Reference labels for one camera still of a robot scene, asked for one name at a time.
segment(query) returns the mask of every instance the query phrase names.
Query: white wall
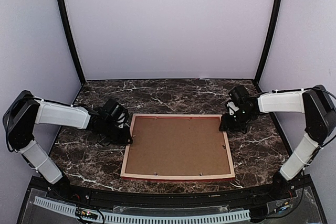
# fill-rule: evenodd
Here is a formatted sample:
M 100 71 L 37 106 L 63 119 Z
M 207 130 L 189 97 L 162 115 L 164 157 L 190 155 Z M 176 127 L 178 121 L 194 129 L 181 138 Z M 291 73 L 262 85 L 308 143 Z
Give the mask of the white wall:
M 254 78 L 273 0 L 66 0 L 88 80 Z
M 261 79 L 263 90 L 324 84 L 336 93 L 336 0 L 282 0 L 278 24 Z M 295 148 L 305 129 L 303 114 L 277 117 Z M 336 223 L 336 141 L 308 169 L 329 223 Z
M 0 0 L 0 116 L 24 90 L 72 102 L 80 88 L 61 24 L 57 0 Z M 38 125 L 36 140 L 49 150 L 58 128 Z M 9 153 L 0 125 L 0 222 L 16 223 L 33 174 Z

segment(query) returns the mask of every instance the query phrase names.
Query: marble tabletop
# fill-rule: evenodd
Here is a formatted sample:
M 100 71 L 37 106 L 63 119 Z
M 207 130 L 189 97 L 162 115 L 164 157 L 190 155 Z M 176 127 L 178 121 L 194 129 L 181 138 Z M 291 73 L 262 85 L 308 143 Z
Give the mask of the marble tabletop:
M 102 106 L 115 98 L 130 112 L 147 114 L 223 114 L 228 92 L 250 80 L 108 80 L 88 81 L 75 103 Z M 236 179 L 215 182 L 149 182 L 120 178 L 125 147 L 98 144 L 99 136 L 63 127 L 50 157 L 73 185 L 132 193 L 202 193 L 271 183 L 272 175 L 288 158 L 269 115 L 251 122 L 247 133 L 228 133 Z

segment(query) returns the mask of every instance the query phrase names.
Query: cable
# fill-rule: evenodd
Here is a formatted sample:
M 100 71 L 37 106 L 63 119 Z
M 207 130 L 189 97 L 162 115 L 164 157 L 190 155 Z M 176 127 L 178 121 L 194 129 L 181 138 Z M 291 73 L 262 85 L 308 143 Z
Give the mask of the cable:
M 56 192 L 52 187 L 50 187 L 50 189 L 51 189 L 51 190 L 52 190 L 58 197 L 60 197 L 60 198 L 63 199 L 64 201 L 75 204 L 77 208 L 79 208 L 79 205 L 82 205 L 82 206 L 88 207 L 89 209 L 94 209 L 95 211 L 97 211 L 97 212 L 100 214 L 100 216 L 101 216 L 101 218 L 102 218 L 102 224 L 105 224 L 105 217 L 104 217 L 103 213 L 102 213 L 99 209 L 97 209 L 96 207 L 92 207 L 92 206 L 87 205 L 87 204 L 85 204 L 85 203 L 77 202 L 77 201 L 74 201 L 74 200 L 71 200 L 71 199 L 66 199 L 66 198 L 64 198 L 63 196 L 60 196 L 60 194 L 59 194 L 58 192 Z
M 293 207 L 293 209 L 291 210 L 291 212 L 288 212 L 288 213 L 286 213 L 285 215 L 282 215 L 282 216 L 274 216 L 274 217 L 266 217 L 266 219 L 280 219 L 280 218 L 283 218 L 283 217 L 286 217 L 286 216 L 288 216 L 288 215 L 290 215 L 292 212 L 294 212 L 298 207 L 299 207 L 299 205 L 300 205 L 300 203 L 302 202 L 302 199 L 303 199 L 303 194 L 305 193 L 305 177 L 304 177 L 304 171 L 305 170 L 302 170 L 302 174 L 303 174 L 303 187 L 302 187 L 302 193 L 301 193 L 301 197 L 300 197 L 300 200 L 299 200 L 299 202 L 298 202 L 298 204 L 295 206 L 295 207 Z
M 297 204 L 295 207 L 293 207 L 292 211 L 290 211 L 290 212 L 288 212 L 287 214 L 282 215 L 282 216 L 274 216 L 274 217 L 270 217 L 271 215 L 278 213 L 278 211 L 283 207 L 283 206 L 280 206 L 280 207 L 275 208 L 272 212 L 270 212 L 269 214 L 264 215 L 264 216 L 253 216 L 253 215 L 250 215 L 250 216 L 251 216 L 251 219 L 280 219 L 280 218 L 286 217 L 286 216 L 290 215 L 292 212 L 294 212 L 294 211 L 298 208 L 298 206 L 301 204 L 302 199 L 303 199 L 303 193 L 305 192 L 305 191 L 304 191 L 304 190 L 305 190 L 305 189 L 304 189 L 304 188 L 305 188 L 304 170 L 302 170 L 302 175 L 303 175 L 303 187 L 302 187 L 301 197 L 300 197 L 300 200 L 299 200 L 298 204 Z

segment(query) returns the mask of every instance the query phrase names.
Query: brown cardboard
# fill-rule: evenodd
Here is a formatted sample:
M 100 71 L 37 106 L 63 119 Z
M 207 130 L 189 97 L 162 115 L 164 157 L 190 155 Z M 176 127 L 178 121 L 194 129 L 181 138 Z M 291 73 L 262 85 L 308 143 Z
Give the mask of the brown cardboard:
M 226 134 L 218 130 L 220 120 L 218 115 L 134 115 L 133 144 L 122 177 L 234 178 Z

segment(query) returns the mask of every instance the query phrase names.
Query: robotic arm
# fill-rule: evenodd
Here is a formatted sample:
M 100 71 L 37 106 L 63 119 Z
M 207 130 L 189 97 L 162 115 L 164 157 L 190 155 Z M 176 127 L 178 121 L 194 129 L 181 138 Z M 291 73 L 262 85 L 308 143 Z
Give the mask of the robotic arm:
M 336 127 L 336 110 L 322 85 L 311 89 L 272 91 L 250 96 L 244 86 L 229 92 L 228 112 L 222 116 L 221 131 L 243 131 L 251 120 L 269 112 L 301 112 L 306 117 L 303 138 L 279 173 L 290 181 L 309 165 L 323 142 Z
M 125 125 L 128 111 L 113 99 L 96 109 L 66 105 L 34 97 L 22 91 L 3 117 L 9 151 L 19 152 L 52 185 L 66 179 L 62 171 L 35 141 L 35 124 L 55 124 L 91 130 L 117 144 L 131 144 L 130 129 Z

